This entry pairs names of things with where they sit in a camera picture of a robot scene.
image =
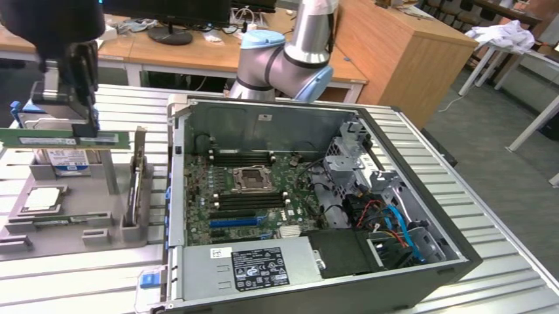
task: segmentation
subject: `black monitor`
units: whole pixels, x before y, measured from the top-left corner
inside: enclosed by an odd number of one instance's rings
[[[163,44],[188,44],[192,35],[174,24],[230,24],[231,0],[100,0],[108,14],[152,18],[168,27],[150,29],[148,36]]]
[[[276,0],[232,0],[231,6],[239,9],[248,6],[255,12],[276,12]]]

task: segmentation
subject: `wooden cabinet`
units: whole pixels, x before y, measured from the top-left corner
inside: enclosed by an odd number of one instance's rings
[[[399,107],[423,128],[476,41],[372,0],[342,0],[336,45],[368,79],[358,103]]]

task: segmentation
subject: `motherboard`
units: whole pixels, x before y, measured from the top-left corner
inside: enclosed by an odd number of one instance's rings
[[[186,155],[188,245],[255,241],[327,224],[298,155]]]

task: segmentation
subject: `green circuit board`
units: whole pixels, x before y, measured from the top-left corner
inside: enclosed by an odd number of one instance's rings
[[[310,215],[304,203],[318,212],[319,201],[308,184],[295,187],[298,174],[306,164],[290,165],[291,154],[276,154],[276,162],[267,167],[272,181],[271,192],[287,192],[291,204],[284,207],[255,209],[260,223],[258,226],[210,228],[210,213],[218,212],[214,206],[214,195],[238,194],[235,192],[234,169],[242,167],[216,167],[210,164],[207,156],[186,156],[186,232],[188,245],[226,243],[240,239],[272,239],[280,226],[299,225],[302,231],[316,230],[324,226],[322,217]],[[220,237],[211,232],[223,230]]]

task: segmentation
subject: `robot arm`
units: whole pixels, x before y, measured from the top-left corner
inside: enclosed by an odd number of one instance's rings
[[[274,31],[246,33],[231,98],[274,100],[275,89],[304,102],[319,98],[332,78],[336,7],[338,0],[302,0],[288,43]]]
[[[36,47],[44,80],[33,104],[68,119],[80,137],[96,137],[92,106],[97,90],[97,44],[105,30],[97,0],[1,0],[0,22]]]

